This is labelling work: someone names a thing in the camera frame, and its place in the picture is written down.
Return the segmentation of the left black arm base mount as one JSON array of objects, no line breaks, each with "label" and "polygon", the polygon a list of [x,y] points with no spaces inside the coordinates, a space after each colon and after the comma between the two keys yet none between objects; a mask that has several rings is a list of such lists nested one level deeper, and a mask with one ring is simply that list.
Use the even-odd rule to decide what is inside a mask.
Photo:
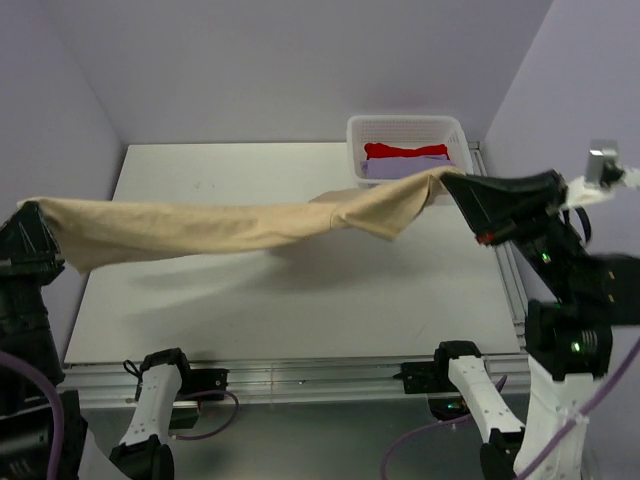
[{"label": "left black arm base mount", "polygon": [[224,394],[203,396],[209,390],[226,391],[229,370],[223,368],[197,368],[190,371],[187,383],[176,397],[169,429],[189,430],[196,425],[203,406],[213,405],[225,399]]}]

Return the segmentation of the beige t shirt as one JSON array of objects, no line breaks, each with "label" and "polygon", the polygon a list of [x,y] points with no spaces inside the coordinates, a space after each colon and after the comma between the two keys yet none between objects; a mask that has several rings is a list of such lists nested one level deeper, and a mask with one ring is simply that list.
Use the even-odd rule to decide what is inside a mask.
[{"label": "beige t shirt", "polygon": [[78,272],[121,263],[231,254],[297,243],[332,230],[395,239],[459,174],[438,167],[369,190],[326,192],[309,202],[181,205],[34,197],[62,257]]}]

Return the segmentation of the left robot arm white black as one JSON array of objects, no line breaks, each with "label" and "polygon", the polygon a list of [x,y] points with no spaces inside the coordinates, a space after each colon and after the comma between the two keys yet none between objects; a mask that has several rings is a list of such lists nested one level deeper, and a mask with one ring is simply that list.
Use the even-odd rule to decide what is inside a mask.
[{"label": "left robot arm white black", "polygon": [[178,348],[145,357],[132,421],[104,454],[65,375],[42,289],[64,269],[60,247],[35,202],[1,227],[1,476],[4,479],[172,479],[168,433],[176,399],[195,375]]}]

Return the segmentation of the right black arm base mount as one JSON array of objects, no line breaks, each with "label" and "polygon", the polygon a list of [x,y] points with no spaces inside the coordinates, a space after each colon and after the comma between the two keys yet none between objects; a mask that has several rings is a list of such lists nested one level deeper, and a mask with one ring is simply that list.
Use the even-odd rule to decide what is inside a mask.
[{"label": "right black arm base mount", "polygon": [[427,396],[432,416],[439,421],[461,418],[469,414],[466,402],[435,361],[404,362],[393,376],[400,381],[406,395]]}]

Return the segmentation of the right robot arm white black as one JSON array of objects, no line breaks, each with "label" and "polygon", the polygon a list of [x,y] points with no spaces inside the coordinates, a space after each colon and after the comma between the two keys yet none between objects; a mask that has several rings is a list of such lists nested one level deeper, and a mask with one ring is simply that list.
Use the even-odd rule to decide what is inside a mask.
[{"label": "right robot arm white black", "polygon": [[589,254],[589,228],[571,214],[637,188],[639,173],[612,167],[566,181],[555,171],[516,179],[447,173],[448,190],[478,243],[513,244],[553,294],[533,300],[525,318],[530,399],[525,420],[507,408],[470,341],[436,349],[435,383],[462,395],[483,439],[487,479],[577,479],[589,414],[622,377],[609,367],[616,326],[639,321],[639,261]]}]

